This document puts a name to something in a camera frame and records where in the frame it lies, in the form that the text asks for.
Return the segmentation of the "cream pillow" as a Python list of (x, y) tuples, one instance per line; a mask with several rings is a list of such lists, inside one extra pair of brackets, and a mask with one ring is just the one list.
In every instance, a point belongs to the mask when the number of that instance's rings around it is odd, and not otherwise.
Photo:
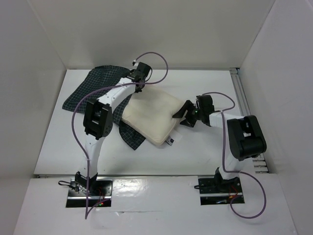
[(173, 115), (183, 105), (181, 99), (151, 85), (131, 95), (123, 111), (122, 121), (153, 145), (160, 146), (179, 124), (180, 119), (173, 118)]

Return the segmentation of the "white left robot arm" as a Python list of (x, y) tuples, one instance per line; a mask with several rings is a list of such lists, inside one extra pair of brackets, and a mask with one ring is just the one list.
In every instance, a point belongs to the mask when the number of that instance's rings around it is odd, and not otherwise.
[(142, 91), (151, 73), (149, 65), (134, 62), (133, 69), (106, 94), (86, 103), (83, 120), (86, 142), (82, 150), (87, 163), (82, 164), (75, 174), (75, 184), (83, 194), (92, 195), (96, 191), (98, 159), (103, 141), (112, 130), (113, 112), (128, 96)]

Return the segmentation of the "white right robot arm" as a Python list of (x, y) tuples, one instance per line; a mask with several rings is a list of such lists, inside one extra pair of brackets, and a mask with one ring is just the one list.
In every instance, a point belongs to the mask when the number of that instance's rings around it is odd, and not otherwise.
[(222, 165), (216, 169), (211, 183), (197, 186), (203, 193), (236, 192), (239, 173), (246, 159), (256, 158), (267, 149), (256, 116), (229, 115), (227, 110), (215, 109), (212, 92), (209, 92), (198, 95), (195, 102), (187, 100), (172, 116), (179, 118), (180, 124), (187, 127), (194, 127), (197, 121), (201, 121), (208, 127), (222, 129)]

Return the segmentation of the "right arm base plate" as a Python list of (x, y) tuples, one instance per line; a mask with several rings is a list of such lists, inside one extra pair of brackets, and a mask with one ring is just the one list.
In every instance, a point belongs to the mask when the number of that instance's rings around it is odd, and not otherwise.
[(198, 184), (194, 186), (194, 189), (199, 191), (202, 206), (226, 205), (230, 204), (232, 199), (234, 199), (233, 204), (245, 203), (241, 182), (238, 177), (222, 185), (218, 185), (217, 180), (213, 177), (199, 178)]

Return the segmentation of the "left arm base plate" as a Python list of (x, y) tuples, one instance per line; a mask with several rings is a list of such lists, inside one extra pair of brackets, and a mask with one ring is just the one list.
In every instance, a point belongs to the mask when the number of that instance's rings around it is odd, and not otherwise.
[[(70, 181), (60, 180), (58, 185), (68, 187), (66, 208), (84, 208), (86, 205), (86, 189)], [(100, 178), (88, 192), (88, 207), (111, 207), (113, 180)]]

